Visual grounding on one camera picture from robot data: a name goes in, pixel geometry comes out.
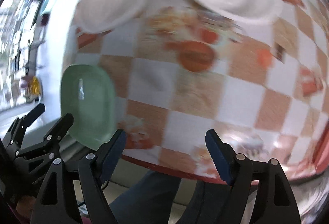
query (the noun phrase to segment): checkered tablecloth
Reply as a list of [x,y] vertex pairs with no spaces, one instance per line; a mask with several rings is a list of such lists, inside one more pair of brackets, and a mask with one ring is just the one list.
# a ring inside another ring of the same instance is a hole
[[[150,0],[113,31],[77,28],[77,53],[65,65],[99,65],[114,81],[132,162],[220,182],[205,147],[206,131],[215,129],[250,159],[277,158],[289,179],[310,176],[329,114],[329,6],[283,1],[273,24],[213,26],[191,0]],[[183,49],[192,44],[184,41],[200,42],[193,47],[204,64],[190,62],[195,56]]]

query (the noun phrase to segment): black wire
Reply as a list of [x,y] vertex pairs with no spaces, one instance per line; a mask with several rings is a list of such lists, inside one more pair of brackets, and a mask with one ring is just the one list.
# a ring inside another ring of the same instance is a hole
[[[107,186],[109,185],[109,183],[110,183],[110,181],[108,180],[108,181],[106,182],[105,186],[102,188],[102,191],[104,191],[104,190],[107,188]],[[85,201],[79,203],[79,204],[78,204],[78,207],[83,206],[85,203],[86,203]]]

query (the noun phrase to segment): green bowl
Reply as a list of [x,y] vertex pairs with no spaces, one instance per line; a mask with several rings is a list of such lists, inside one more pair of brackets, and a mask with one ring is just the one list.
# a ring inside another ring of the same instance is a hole
[[61,114],[71,113],[69,134],[93,150],[108,142],[116,131],[116,92],[107,73],[98,66],[71,65],[60,86]]

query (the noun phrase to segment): window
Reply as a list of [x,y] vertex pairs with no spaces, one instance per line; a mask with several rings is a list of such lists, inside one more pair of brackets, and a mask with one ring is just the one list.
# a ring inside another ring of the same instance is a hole
[[43,0],[4,0],[0,5],[0,112],[28,102],[19,86],[28,74],[30,45]]

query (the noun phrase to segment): person's leg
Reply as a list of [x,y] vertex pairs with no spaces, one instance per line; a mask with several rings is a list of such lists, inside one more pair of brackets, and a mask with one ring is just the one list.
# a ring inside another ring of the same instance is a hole
[[119,224],[167,224],[181,178],[149,171],[110,208]]
[[228,185],[198,181],[191,201],[177,224],[215,223],[230,190]]

